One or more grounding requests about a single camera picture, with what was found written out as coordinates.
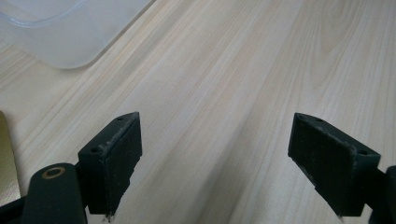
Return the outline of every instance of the table surface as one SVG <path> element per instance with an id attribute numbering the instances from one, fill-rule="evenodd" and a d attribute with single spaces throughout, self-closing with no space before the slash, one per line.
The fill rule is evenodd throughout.
<path id="1" fill-rule="evenodd" d="M 396 1 L 157 0 L 94 64 L 49 67 L 0 42 L 0 109 L 22 194 L 139 111 L 144 155 L 114 223 L 339 219 L 288 157 L 293 114 L 396 163 Z M 101 216 L 88 216 L 102 223 Z"/>

